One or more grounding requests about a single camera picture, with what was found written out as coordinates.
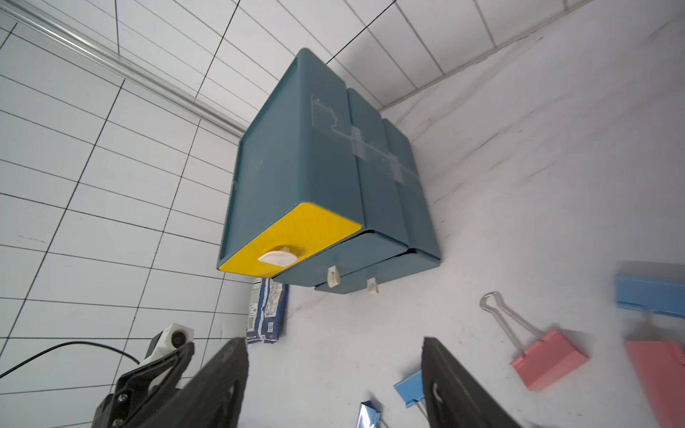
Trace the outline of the pink binder clip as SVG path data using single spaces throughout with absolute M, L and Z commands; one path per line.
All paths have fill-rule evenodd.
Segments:
M 624 344 L 660 427 L 684 426 L 684 350 L 679 342 Z
M 511 367 L 531 392 L 543 392 L 590 361 L 560 330 L 551 329 L 545 333 L 521 317 L 505 303 L 500 292 L 488 292 L 479 306 L 494 317 L 517 349 L 518 356 L 511 362 Z M 504 314 L 531 333 L 536 341 L 524 346 Z

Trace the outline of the blue binder clip top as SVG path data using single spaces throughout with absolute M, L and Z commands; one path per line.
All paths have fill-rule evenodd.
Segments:
M 684 265 L 625 261 L 615 273 L 618 308 L 684 319 Z

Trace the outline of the pink binder clip top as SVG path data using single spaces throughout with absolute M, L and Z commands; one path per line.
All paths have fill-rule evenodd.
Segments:
M 517 349 L 518 356 L 511 362 L 511 367 L 531 392 L 543 392 L 590 361 L 560 330 L 551 329 L 545 333 L 521 317 L 505 303 L 500 292 L 488 292 L 479 306 L 494 317 Z M 504 314 L 531 333 L 536 341 L 524 346 Z

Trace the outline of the teal drawer cabinet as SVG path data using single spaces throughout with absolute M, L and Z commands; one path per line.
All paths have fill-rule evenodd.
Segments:
M 441 264 L 408 137 L 307 48 L 239 141 L 218 263 L 300 203 L 362 229 L 267 278 L 352 294 Z

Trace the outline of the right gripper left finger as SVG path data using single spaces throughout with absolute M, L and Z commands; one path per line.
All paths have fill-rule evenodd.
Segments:
M 165 405 L 137 427 L 236 427 L 249 371 L 247 343 L 233 338 Z

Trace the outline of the pink binder clip upper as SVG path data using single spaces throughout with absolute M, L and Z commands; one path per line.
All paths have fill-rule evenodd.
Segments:
M 660 427 L 684 426 L 684 350 L 679 342 L 624 344 Z

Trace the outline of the yellow top drawer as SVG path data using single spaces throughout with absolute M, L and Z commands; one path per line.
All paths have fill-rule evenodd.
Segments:
M 221 272 L 273 277 L 362 229 L 362 224 L 300 203 L 234 253 L 219 260 Z

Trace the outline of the teal binder clip centre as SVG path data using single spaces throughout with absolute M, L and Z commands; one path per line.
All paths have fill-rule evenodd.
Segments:
M 375 408 L 372 401 L 360 403 L 360 409 L 356 422 L 357 428 L 380 428 L 382 416 Z

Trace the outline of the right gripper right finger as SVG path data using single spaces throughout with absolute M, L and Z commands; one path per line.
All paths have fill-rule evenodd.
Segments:
M 520 427 L 435 337 L 424 339 L 421 370 L 431 427 Z

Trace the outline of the blue binder clip upper middle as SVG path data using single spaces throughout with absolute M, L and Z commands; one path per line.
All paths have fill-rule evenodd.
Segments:
M 422 371 L 419 370 L 411 376 L 394 385 L 394 390 L 399 394 L 405 408 L 412 408 L 425 400 Z

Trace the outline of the blue binder clip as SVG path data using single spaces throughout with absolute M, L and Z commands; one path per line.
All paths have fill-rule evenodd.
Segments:
M 399 394 L 405 408 L 412 408 L 425 400 L 422 371 L 419 370 L 411 376 L 394 385 L 394 390 Z
M 615 273 L 618 308 L 684 319 L 684 265 L 625 261 Z

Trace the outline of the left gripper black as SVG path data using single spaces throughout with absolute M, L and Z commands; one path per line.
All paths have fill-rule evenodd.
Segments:
M 193 342 L 123 376 L 96 408 L 91 427 L 142 427 L 177 393 L 196 348 Z

